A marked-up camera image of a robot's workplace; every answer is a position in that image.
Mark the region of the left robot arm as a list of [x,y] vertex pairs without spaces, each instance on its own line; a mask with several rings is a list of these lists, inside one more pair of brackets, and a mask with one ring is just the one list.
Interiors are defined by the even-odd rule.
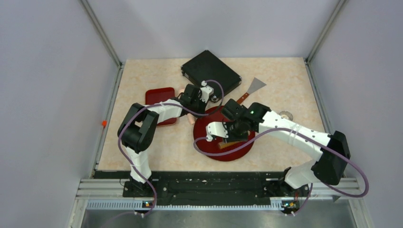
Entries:
[[152,172],[147,149],[154,139],[157,125],[187,114],[205,116],[212,93],[213,88],[206,82],[201,87],[188,84],[178,97],[150,105],[131,105],[117,132],[118,148],[131,167],[128,188],[140,196],[156,192],[150,181]]

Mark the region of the wooden double-ended roller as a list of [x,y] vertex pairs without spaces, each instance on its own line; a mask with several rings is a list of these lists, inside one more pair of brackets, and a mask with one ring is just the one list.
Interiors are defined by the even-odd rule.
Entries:
[[242,146],[245,143],[246,141],[234,141],[234,142],[221,141],[218,143],[218,148],[220,152],[226,152],[229,150],[233,150],[239,146]]

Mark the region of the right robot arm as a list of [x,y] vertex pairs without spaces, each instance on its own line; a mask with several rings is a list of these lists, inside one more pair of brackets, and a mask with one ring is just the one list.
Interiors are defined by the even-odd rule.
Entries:
[[258,135],[266,132],[300,149],[311,157],[302,165],[287,168],[284,178],[278,183],[279,191],[291,196],[298,188],[308,183],[322,182],[338,185],[350,159],[347,138],[344,133],[318,132],[288,120],[269,107],[254,102],[249,108],[229,100],[221,113],[228,122],[224,129],[227,138],[233,140],[248,132]]

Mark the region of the clear glass cup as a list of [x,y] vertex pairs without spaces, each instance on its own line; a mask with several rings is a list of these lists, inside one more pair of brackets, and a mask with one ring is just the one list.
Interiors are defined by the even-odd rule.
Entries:
[[279,115],[282,118],[285,118],[285,119],[290,120],[290,121],[293,121],[293,119],[294,119],[293,114],[291,112],[289,112],[289,111],[281,111],[279,113]]

